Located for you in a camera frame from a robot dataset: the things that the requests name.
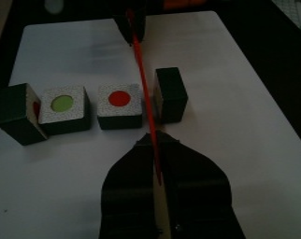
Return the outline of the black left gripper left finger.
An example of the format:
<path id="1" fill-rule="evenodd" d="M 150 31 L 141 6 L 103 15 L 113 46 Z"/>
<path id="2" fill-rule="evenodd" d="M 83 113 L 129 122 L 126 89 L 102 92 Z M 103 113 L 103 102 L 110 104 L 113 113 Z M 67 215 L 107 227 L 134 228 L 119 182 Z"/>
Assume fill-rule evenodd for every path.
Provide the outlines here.
<path id="1" fill-rule="evenodd" d="M 158 239 L 150 134 L 113 165 L 102 190 L 99 239 Z"/>

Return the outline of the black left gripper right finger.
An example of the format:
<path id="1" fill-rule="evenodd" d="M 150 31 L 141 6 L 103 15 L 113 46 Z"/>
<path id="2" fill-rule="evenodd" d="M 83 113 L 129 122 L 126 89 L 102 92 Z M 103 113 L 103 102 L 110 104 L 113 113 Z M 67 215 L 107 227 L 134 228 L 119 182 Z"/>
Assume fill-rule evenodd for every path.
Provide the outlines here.
<path id="1" fill-rule="evenodd" d="M 173 239 L 246 239 L 225 172 L 170 134 L 158 138 Z"/>

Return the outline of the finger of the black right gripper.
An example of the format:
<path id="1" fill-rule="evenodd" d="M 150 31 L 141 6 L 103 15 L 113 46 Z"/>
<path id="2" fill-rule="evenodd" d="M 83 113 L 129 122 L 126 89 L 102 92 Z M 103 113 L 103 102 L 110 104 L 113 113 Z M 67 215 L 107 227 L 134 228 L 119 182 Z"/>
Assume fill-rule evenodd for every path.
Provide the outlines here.
<path id="1" fill-rule="evenodd" d="M 143 41 L 146 29 L 146 14 L 143 12 L 135 13 L 135 31 L 138 40 Z"/>
<path id="2" fill-rule="evenodd" d="M 118 28 L 121 30 L 123 39 L 126 40 L 127 44 L 133 44 L 133 30 L 130 20 L 126 15 L 115 15 L 114 16 L 115 23 L 118 24 Z"/>

